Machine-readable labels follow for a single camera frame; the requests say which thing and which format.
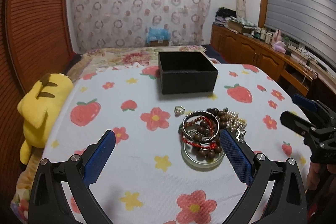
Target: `yellow plush toy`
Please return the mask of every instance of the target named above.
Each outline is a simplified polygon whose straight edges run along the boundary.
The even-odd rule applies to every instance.
[[[34,84],[17,105],[17,110],[25,119],[23,134],[26,140],[20,150],[20,161],[24,165],[28,164],[33,146],[44,148],[50,131],[73,87],[66,75],[48,73]]]

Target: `lace curtain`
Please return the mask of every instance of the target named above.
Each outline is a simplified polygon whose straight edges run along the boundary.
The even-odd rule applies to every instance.
[[[71,0],[81,53],[103,47],[143,47],[148,29],[169,30],[173,45],[203,44],[210,0]]]

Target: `window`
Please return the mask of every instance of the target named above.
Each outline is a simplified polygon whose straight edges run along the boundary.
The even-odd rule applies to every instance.
[[[336,0],[267,0],[264,25],[282,30],[336,67]]]

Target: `black box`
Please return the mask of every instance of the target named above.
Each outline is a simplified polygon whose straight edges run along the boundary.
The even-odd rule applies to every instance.
[[[201,52],[159,52],[162,94],[213,91],[218,75]]]

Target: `cardboard box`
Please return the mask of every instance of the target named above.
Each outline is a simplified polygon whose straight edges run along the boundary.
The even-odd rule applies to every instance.
[[[149,42],[150,47],[168,47],[169,46],[169,40],[154,40]]]
[[[162,94],[213,91],[218,70],[201,52],[159,52]]]
[[[252,29],[246,29],[243,24],[229,20],[227,26],[239,33],[251,33]]]

